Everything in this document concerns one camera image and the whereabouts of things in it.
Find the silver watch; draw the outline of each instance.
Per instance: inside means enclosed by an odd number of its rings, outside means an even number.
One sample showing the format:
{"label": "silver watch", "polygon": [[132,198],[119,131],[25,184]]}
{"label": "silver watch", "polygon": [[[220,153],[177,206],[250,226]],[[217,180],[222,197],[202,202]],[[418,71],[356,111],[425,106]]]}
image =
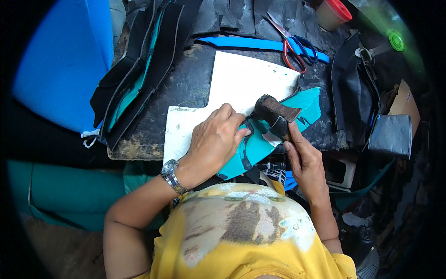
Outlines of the silver watch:
{"label": "silver watch", "polygon": [[169,160],[167,161],[163,167],[161,168],[161,176],[164,178],[165,181],[172,187],[175,192],[177,192],[179,195],[182,195],[184,193],[189,192],[191,189],[186,189],[178,182],[177,177],[175,176],[175,171],[178,168],[178,161],[177,160]]}

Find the person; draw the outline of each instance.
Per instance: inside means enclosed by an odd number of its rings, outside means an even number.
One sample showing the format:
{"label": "person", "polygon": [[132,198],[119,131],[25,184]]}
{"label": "person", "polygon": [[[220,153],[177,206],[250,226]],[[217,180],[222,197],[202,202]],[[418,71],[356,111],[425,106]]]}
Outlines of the person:
{"label": "person", "polygon": [[[193,189],[232,158],[249,129],[229,104],[196,126],[175,176]],[[289,124],[284,142],[293,176],[310,204],[285,196],[283,185],[220,183],[182,195],[149,255],[141,230],[179,194],[159,175],[116,201],[104,222],[107,278],[356,278],[343,255],[322,154]]]}

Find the right hand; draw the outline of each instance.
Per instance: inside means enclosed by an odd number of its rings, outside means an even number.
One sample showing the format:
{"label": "right hand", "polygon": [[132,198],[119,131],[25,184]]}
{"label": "right hand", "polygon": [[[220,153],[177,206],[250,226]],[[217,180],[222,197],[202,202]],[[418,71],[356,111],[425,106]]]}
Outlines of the right hand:
{"label": "right hand", "polygon": [[244,120],[245,115],[223,104],[194,128],[189,150],[175,174],[183,187],[198,186],[234,156],[243,138],[251,134],[247,128],[239,129]]}
{"label": "right hand", "polygon": [[310,203],[326,200],[329,189],[325,181],[322,153],[302,136],[296,121],[288,123],[288,128],[293,142],[284,142],[284,147],[294,179]]}

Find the scissor blade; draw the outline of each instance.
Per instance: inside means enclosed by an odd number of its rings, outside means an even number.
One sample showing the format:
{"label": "scissor blade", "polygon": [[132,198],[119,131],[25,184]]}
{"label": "scissor blade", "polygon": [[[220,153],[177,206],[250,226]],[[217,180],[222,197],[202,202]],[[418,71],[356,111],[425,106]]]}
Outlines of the scissor blade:
{"label": "scissor blade", "polygon": [[271,24],[282,34],[282,36],[289,37],[289,35],[288,35],[289,32],[285,28],[283,28],[279,24],[279,22],[269,12],[266,12],[266,13],[269,16],[269,18],[267,18],[267,19],[269,19],[269,22],[271,22]]}

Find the red scissor handle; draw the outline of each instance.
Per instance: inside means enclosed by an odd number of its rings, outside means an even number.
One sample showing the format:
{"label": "red scissor handle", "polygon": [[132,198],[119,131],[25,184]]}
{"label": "red scissor handle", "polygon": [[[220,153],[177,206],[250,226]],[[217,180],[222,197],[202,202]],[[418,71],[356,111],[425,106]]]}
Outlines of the red scissor handle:
{"label": "red scissor handle", "polygon": [[[288,49],[294,54],[294,56],[297,58],[299,64],[301,65],[302,71],[298,71],[296,70],[291,63],[288,60]],[[286,39],[283,40],[283,59],[285,60],[286,65],[290,68],[295,70],[296,72],[299,72],[301,74],[304,74],[306,72],[306,67],[305,64],[302,60],[302,58],[297,55],[294,50],[291,48],[291,46],[289,45],[288,41]]]}

